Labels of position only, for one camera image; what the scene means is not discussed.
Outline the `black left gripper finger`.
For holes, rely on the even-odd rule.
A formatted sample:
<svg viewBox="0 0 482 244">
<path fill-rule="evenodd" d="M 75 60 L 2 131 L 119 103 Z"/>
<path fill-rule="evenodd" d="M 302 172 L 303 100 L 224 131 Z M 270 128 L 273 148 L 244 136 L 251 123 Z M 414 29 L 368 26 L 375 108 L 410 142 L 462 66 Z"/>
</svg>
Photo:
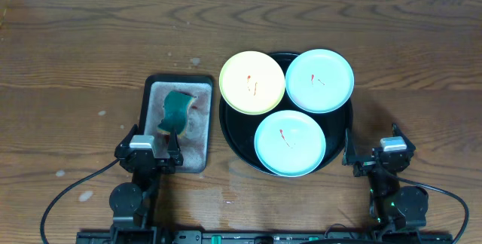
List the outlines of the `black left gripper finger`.
<svg viewBox="0 0 482 244">
<path fill-rule="evenodd" d="M 120 142 L 119 147 L 120 148 L 129 148 L 130 147 L 130 142 L 132 138 L 134 137 L 135 134 L 137 134 L 138 131 L 138 125 L 134 124 L 130 131 L 127 133 L 127 135 L 124 137 L 124 139 Z"/>
<path fill-rule="evenodd" d="M 167 146 L 168 153 L 179 153 L 180 147 L 178 145 L 178 134 L 175 129 L 172 129 L 169 134 L 169 141 Z"/>
</svg>

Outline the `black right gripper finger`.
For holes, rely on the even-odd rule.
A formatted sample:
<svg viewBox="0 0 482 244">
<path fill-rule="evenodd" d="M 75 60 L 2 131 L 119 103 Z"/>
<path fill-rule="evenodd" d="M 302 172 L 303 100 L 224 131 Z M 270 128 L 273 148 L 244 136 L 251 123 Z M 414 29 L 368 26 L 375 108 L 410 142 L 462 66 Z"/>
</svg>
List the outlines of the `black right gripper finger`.
<svg viewBox="0 0 482 244">
<path fill-rule="evenodd" d="M 352 138 L 352 133 L 349 128 L 345 130 L 345 147 L 344 147 L 344 157 L 355 157 L 356 156 L 356 149 L 354 145 L 354 141 Z"/>
<path fill-rule="evenodd" d="M 392 123 L 392 134 L 394 137 L 401 137 L 407 146 L 407 150 L 413 150 L 414 144 L 406 137 L 396 123 Z"/>
</svg>

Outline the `green yellow sponge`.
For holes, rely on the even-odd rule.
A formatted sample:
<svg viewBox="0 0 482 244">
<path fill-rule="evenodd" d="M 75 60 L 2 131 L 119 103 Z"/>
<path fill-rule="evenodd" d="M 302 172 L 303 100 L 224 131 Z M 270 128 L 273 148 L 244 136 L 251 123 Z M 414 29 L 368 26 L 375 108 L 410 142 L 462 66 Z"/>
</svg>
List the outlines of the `green yellow sponge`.
<svg viewBox="0 0 482 244">
<path fill-rule="evenodd" d="M 188 110 L 195 99 L 195 96 L 183 92 L 169 92 L 164 99 L 164 117 L 157 125 L 157 132 L 169 135 L 175 129 L 178 136 L 183 136 L 188 126 Z"/>
</svg>

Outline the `light blue plate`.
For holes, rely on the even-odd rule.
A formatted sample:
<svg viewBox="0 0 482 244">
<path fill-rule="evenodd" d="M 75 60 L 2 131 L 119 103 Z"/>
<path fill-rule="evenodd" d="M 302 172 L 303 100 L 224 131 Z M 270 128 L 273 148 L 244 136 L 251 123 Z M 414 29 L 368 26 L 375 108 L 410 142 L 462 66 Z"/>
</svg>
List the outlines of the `light blue plate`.
<svg viewBox="0 0 482 244">
<path fill-rule="evenodd" d="M 325 157 L 325 134 L 307 114 L 283 110 L 261 121 L 254 137 L 255 153 L 272 173 L 289 178 L 313 172 Z"/>
<path fill-rule="evenodd" d="M 285 73 L 290 100 L 298 108 L 313 114 L 340 108 L 351 97 L 354 86 L 351 65 L 332 50 L 308 50 L 297 56 Z"/>
</svg>

